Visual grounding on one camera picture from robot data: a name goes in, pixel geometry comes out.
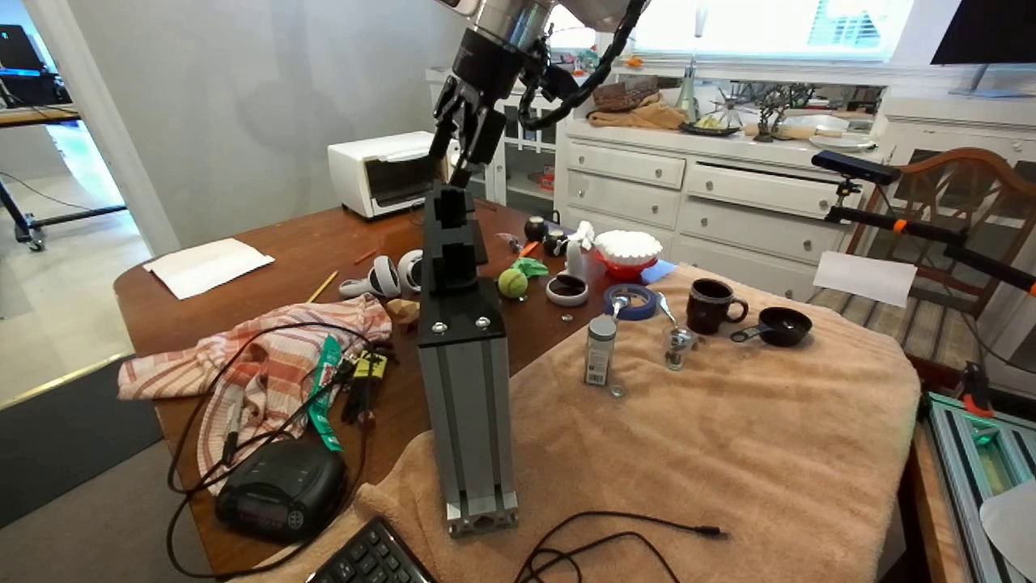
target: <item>patterned cloth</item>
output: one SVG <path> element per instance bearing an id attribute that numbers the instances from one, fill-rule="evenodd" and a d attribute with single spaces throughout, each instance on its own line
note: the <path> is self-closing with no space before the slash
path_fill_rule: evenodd
<path id="1" fill-rule="evenodd" d="M 180 398 L 213 385 L 213 398 L 196 429 L 196 472 L 208 477 L 224 458 L 234 417 L 240 420 L 244 445 L 282 429 L 289 416 L 299 412 L 328 334 L 343 343 L 347 356 L 355 356 L 364 343 L 389 341 L 391 321 L 376 297 L 285 304 L 204 336 L 191 350 L 126 360 L 121 369 L 121 398 Z"/>

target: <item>cup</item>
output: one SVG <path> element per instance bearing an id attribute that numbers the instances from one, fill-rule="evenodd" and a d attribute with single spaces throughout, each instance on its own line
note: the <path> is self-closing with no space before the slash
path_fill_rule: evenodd
<path id="1" fill-rule="evenodd" d="M 697 334 L 720 334 L 723 321 L 744 321 L 748 304 L 720 279 L 697 279 L 686 297 L 686 328 Z"/>

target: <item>mug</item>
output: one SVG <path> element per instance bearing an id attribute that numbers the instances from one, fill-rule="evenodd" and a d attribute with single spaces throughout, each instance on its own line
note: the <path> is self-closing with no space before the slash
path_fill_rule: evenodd
<path id="1" fill-rule="evenodd" d="M 686 297 L 686 328 L 697 334 L 720 334 L 723 321 L 744 321 L 748 304 L 720 279 L 697 279 Z"/>

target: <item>chair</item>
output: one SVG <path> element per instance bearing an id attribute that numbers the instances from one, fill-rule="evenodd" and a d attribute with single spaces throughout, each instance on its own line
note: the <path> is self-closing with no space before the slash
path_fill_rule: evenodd
<path id="1" fill-rule="evenodd" d="M 983 151 L 917 153 L 895 178 L 886 175 L 885 183 L 875 183 L 875 192 L 859 200 L 859 212 L 885 216 L 875 220 L 885 227 L 856 224 L 844 253 L 912 264 L 909 304 L 890 307 L 830 290 L 820 290 L 811 304 L 836 307 L 871 332 L 895 336 L 912 362 L 955 374 L 968 369 L 968 362 L 980 368 L 988 341 L 977 334 L 977 319 L 988 311 L 1000 279 L 966 266 L 955 251 L 988 266 L 1012 266 L 1020 253 L 1032 253 L 1025 239 L 1036 227 L 1036 183 L 1020 178 L 1000 156 Z M 909 227 L 957 235 L 960 239 L 925 239 L 912 229 L 892 235 L 886 229 L 892 216 Z M 1020 269 L 1012 269 L 1012 279 L 1032 285 L 1032 277 Z"/>

